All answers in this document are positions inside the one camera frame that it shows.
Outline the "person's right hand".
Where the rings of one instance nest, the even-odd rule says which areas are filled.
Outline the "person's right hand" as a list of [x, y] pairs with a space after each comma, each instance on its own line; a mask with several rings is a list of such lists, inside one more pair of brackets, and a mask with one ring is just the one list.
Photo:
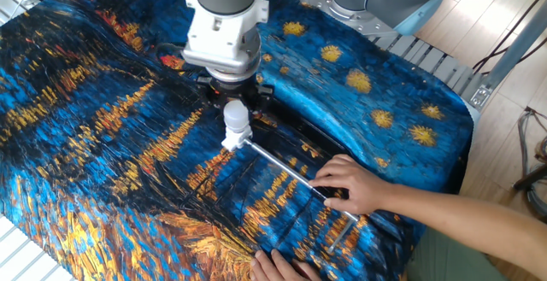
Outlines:
[[330, 197], [324, 204], [351, 214], [370, 214], [385, 208], [382, 192], [390, 185], [360, 166], [348, 155], [335, 155], [315, 175], [309, 184], [314, 187], [346, 189], [347, 199]]

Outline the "person's left hand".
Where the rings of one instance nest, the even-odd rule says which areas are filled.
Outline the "person's left hand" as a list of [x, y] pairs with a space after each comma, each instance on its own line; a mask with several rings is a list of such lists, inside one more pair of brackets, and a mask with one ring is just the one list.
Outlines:
[[308, 263], [289, 262], [277, 249], [270, 254], [257, 251], [250, 266], [252, 281], [321, 281], [320, 274]]

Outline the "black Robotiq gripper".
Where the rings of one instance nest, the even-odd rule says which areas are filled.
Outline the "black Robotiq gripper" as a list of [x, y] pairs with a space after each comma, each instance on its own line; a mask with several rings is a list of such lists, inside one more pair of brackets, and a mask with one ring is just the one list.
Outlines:
[[196, 83], [202, 102], [225, 102], [228, 98], [237, 98], [243, 102], [252, 102], [253, 111], [267, 108], [274, 93], [271, 85], [258, 85], [254, 78], [226, 82], [211, 76], [198, 76]]

